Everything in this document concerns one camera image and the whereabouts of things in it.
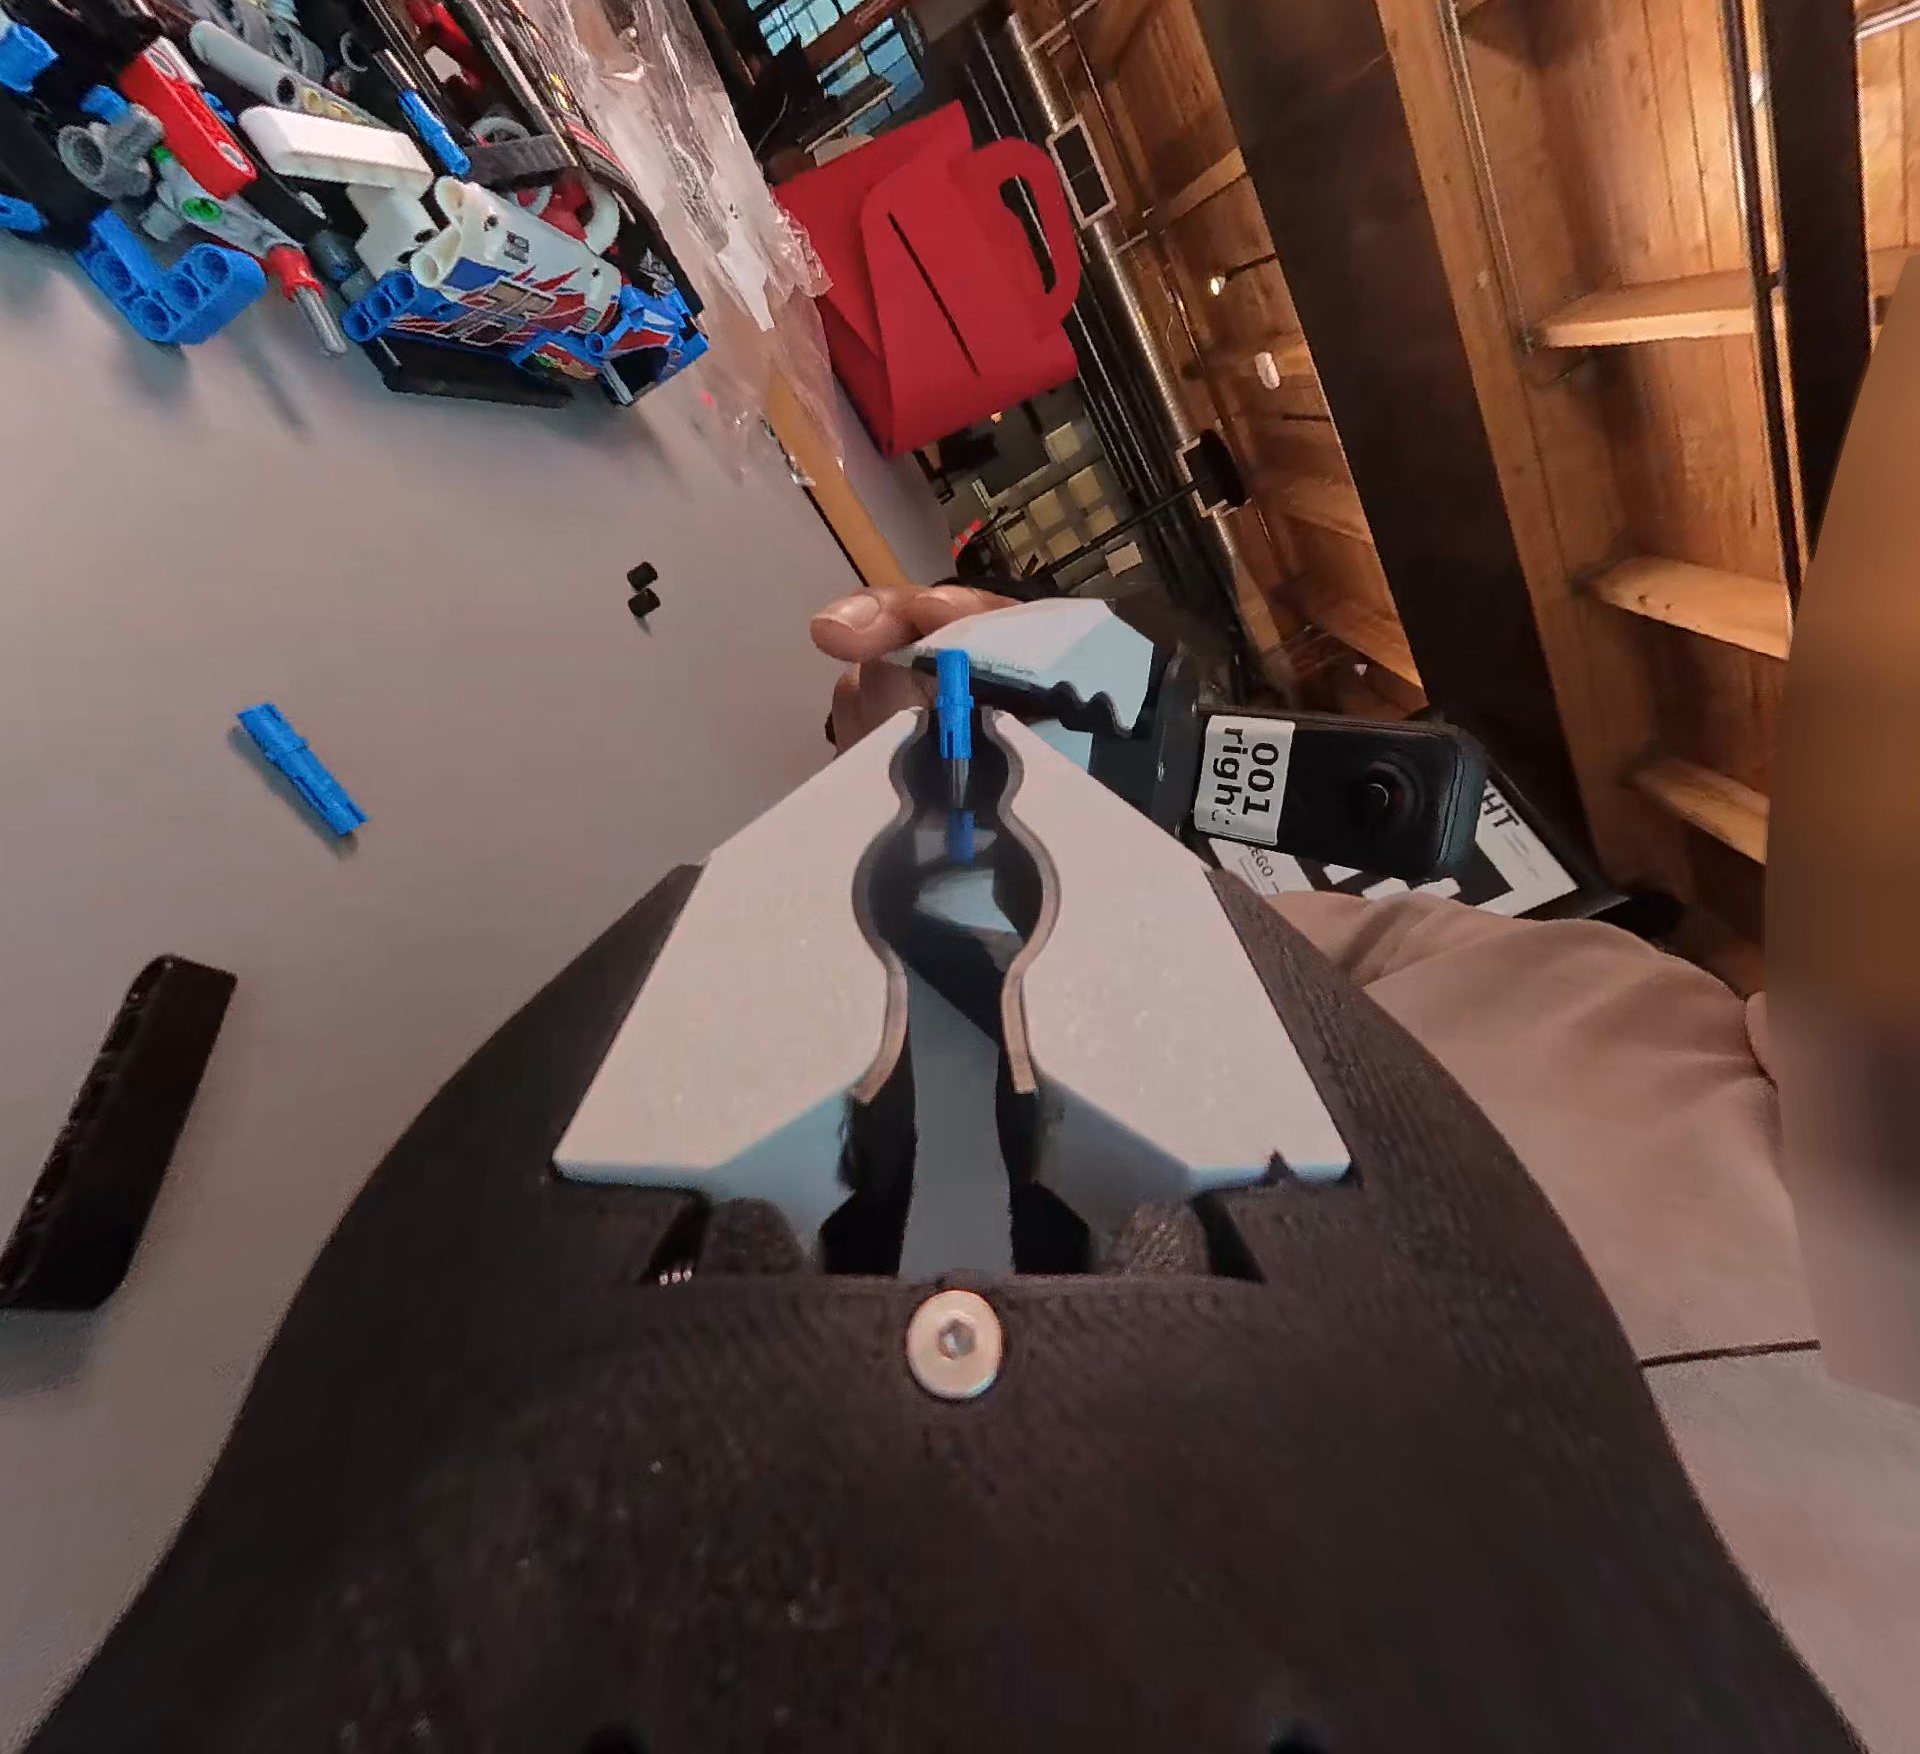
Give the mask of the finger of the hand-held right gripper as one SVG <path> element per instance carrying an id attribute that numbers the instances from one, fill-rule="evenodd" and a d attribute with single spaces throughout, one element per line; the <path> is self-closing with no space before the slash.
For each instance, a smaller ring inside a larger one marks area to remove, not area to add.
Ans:
<path id="1" fill-rule="evenodd" d="M 1165 653 L 1107 599 L 1032 599 L 969 614 L 910 641 L 889 662 L 933 676 L 945 653 L 969 660 L 975 706 L 1056 718 L 1095 737 L 1131 737 L 1154 706 Z"/>

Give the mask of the blue connector pin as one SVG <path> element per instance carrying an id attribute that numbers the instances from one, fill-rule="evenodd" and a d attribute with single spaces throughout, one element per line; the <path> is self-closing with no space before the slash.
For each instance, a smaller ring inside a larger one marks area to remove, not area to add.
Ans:
<path id="1" fill-rule="evenodd" d="M 937 740 L 948 784 L 945 842 L 954 865 L 975 855 L 972 822 L 972 662 L 965 649 L 945 647 L 937 657 Z"/>
<path id="2" fill-rule="evenodd" d="M 321 824 L 330 838 L 351 838 L 368 811 L 345 784 L 321 765 L 310 740 L 287 718 L 277 704 L 254 704 L 238 709 L 238 727 L 258 759 L 277 772 L 298 802 Z"/>

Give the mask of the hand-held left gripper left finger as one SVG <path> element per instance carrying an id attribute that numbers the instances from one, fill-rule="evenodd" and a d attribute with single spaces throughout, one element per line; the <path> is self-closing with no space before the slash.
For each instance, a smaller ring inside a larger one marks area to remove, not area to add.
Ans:
<path id="1" fill-rule="evenodd" d="M 822 1266 L 900 1266 L 915 1184 L 910 978 L 876 874 L 915 817 L 900 712 L 697 865 L 551 1164 L 774 1207 Z"/>

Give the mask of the long black brick beam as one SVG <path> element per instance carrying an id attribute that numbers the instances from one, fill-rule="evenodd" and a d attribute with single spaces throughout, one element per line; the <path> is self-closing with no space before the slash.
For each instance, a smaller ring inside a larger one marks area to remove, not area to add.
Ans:
<path id="1" fill-rule="evenodd" d="M 4 1241 L 4 1310 L 89 1311 L 118 1294 L 232 997 L 232 973 L 182 953 L 132 978 Z"/>

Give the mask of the person's right forearm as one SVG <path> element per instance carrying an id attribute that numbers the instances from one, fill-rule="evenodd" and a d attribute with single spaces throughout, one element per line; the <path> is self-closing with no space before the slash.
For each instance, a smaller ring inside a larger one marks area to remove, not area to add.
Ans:
<path id="1" fill-rule="evenodd" d="M 1270 906 L 1481 1104 L 1644 1359 L 1815 1342 L 1763 992 L 1595 922 Z"/>

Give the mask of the crumpled clear plastic bag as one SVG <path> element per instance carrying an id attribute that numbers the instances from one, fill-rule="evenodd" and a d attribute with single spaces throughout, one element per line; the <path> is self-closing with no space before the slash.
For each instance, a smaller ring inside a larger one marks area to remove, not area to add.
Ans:
<path id="1" fill-rule="evenodd" d="M 526 136 L 476 140 L 466 175 L 434 183 L 356 183 L 351 204 L 378 211 L 363 270 L 401 275 L 448 317 L 419 317 L 434 341 L 492 344 L 495 356 L 570 377 L 635 384 L 665 370 L 659 318 L 638 313 L 648 265 L 623 265 L 610 290 L 610 237 L 570 234 L 518 204 L 525 189 L 556 204 L 586 186 L 586 222 L 618 220 L 656 265 L 677 261 L 701 327 L 706 384 L 725 409 L 761 415 L 771 367 L 808 400 L 832 392 L 814 298 L 828 276 L 774 192 L 739 128 L 721 69 L 689 0 L 428 0 L 478 50 Z M 434 222 L 424 234 L 389 222 Z"/>

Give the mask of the person's right hand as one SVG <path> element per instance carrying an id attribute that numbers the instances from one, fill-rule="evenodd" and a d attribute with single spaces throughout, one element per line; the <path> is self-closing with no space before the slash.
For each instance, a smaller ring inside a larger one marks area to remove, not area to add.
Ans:
<path id="1" fill-rule="evenodd" d="M 939 586 L 859 590 L 817 611 L 807 633 L 817 653 L 839 662 L 828 706 L 828 740 L 842 754 L 904 709 L 924 709 L 937 697 L 937 681 L 898 653 L 943 633 L 957 621 L 1012 607 L 1014 599 Z"/>

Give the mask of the grey desk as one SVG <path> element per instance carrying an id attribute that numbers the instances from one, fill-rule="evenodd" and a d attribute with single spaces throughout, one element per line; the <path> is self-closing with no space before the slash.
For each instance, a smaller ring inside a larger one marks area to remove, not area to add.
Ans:
<path id="1" fill-rule="evenodd" d="M 1918 1748 L 1918 1412 L 1644 1359 L 1236 880 L 1347 1184 L 848 1279 L 563 1181 L 673 860 L 817 748 L 778 457 L 4 276 L 4 1224 L 135 973 L 234 976 L 130 1279 L 4 1323 L 6 1752 Z"/>

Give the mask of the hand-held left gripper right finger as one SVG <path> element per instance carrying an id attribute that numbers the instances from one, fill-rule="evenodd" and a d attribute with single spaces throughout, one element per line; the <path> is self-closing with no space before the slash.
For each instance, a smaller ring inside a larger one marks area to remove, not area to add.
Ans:
<path id="1" fill-rule="evenodd" d="M 1062 1200 L 1192 1200 L 1351 1170 L 1201 860 L 1008 712 L 1005 835 L 1042 883 L 1002 988 L 1012 1089 Z"/>

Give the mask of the toy brick race car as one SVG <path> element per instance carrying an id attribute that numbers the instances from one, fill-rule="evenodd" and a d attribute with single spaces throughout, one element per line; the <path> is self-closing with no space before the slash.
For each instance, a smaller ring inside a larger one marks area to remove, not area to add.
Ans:
<path id="1" fill-rule="evenodd" d="M 277 294 L 395 393 L 618 406 L 706 350 L 561 0 L 4 0 L 4 233 L 146 344 Z"/>

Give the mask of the red felt tote bag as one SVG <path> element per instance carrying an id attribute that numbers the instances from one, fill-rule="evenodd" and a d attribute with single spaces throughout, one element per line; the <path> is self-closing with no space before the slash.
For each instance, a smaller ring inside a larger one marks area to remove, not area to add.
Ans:
<path id="1" fill-rule="evenodd" d="M 1078 226 L 1047 149 L 964 101 L 774 189 L 828 275 L 828 357 L 876 447 L 919 451 L 1080 373 Z"/>

